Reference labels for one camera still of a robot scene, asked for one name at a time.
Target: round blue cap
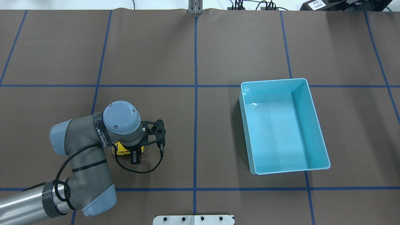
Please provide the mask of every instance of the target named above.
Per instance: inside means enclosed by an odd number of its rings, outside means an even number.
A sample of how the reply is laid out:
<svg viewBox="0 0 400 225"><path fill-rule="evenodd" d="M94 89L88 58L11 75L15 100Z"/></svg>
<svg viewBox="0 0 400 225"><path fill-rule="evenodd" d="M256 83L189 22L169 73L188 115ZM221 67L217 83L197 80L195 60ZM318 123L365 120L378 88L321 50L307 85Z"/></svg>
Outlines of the round blue cap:
<svg viewBox="0 0 400 225"><path fill-rule="evenodd" d="M103 112L106 128L118 135L128 135L140 125L140 115L136 108L126 101L111 103Z"/></svg>

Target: robotic arm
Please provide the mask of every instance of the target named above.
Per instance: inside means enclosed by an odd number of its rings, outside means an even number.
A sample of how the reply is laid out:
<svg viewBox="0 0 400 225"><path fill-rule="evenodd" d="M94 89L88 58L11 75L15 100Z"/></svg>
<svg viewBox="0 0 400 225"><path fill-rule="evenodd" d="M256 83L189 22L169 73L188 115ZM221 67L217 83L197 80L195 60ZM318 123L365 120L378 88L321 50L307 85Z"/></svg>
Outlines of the robotic arm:
<svg viewBox="0 0 400 225"><path fill-rule="evenodd" d="M149 142L148 136L156 136ZM33 224L56 218L73 210L82 209L85 216L94 216L112 208L117 199L104 147L113 146L113 141L131 152L131 163L140 164L141 147L157 143L160 149L160 164L164 155L164 122L141 121L136 108L125 101L108 105L104 112L69 120L54 125L50 130L50 141L58 155L70 156L54 181L35 185L16 195L0 199L0 224ZM126 170L140 172L122 166ZM59 180L62 169L71 162L73 176Z"/></svg>

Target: table surface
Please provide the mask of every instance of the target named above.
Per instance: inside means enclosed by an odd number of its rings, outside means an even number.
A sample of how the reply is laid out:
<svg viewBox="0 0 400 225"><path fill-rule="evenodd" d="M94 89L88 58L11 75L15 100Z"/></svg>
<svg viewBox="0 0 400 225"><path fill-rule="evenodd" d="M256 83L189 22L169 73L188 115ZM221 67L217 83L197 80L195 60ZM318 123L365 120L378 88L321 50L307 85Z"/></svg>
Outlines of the table surface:
<svg viewBox="0 0 400 225"><path fill-rule="evenodd" d="M400 13L5 10L0 21L0 197L55 178L66 157L51 148L54 124L126 100L167 129L149 174L122 170L106 149L111 210L39 224L193 213L247 225L400 221ZM299 77L332 166L252 175L240 84ZM136 168L158 159L150 146Z"/></svg>

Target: light blue tray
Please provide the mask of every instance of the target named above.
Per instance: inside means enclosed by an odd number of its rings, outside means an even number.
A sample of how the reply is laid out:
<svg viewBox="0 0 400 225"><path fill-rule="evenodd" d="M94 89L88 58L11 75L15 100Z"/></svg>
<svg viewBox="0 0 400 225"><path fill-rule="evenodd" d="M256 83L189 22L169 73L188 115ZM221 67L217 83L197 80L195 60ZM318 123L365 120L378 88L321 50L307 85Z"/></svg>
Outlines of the light blue tray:
<svg viewBox="0 0 400 225"><path fill-rule="evenodd" d="M252 174L330 168L306 79L243 82L239 102Z"/></svg>

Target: white label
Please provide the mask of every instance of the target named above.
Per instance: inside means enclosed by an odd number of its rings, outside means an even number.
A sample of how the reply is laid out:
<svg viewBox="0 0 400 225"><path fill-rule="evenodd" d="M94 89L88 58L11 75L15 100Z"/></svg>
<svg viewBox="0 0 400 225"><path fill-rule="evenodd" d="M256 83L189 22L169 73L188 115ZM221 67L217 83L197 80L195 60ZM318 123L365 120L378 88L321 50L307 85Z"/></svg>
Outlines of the white label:
<svg viewBox="0 0 400 225"><path fill-rule="evenodd" d="M322 0L316 0L316 1L310 2L308 5L311 7L312 10L317 10L319 8L326 6Z"/></svg>

